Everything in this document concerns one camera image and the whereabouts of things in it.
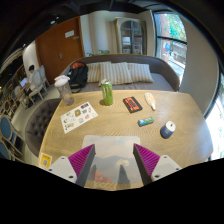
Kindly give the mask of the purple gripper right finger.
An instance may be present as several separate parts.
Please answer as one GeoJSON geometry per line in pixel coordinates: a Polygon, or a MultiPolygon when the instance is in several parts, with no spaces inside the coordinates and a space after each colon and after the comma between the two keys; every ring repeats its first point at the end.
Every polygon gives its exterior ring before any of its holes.
{"type": "Polygon", "coordinates": [[[133,154],[143,185],[150,184],[152,182],[151,175],[160,159],[160,156],[138,144],[134,144],[133,154]]]}

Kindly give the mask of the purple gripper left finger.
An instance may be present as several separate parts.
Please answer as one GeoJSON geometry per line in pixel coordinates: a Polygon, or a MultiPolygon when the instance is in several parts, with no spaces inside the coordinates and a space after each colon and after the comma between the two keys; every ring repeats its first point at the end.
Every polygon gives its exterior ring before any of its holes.
{"type": "Polygon", "coordinates": [[[91,164],[95,157],[95,145],[89,145],[68,157],[73,170],[76,173],[75,183],[81,187],[85,186],[91,164]]]}

